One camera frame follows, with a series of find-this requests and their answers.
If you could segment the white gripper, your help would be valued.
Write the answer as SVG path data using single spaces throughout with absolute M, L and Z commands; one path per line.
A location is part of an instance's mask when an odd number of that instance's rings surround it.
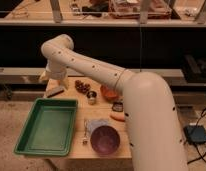
M 66 69 L 54 70 L 53 68 L 47 67 L 45 71 L 39 76 L 38 81 L 44 82 L 50 79 L 61 80 L 60 84 L 67 90 L 69 88 L 68 78 L 66 76 Z

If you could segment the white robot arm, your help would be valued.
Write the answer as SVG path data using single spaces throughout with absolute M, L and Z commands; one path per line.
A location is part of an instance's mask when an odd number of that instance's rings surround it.
M 134 171 L 188 171 L 183 136 L 171 89 L 158 74 L 128 69 L 73 51 L 73 40 L 59 35 L 44 42 L 46 76 L 62 79 L 68 67 L 123 96 Z

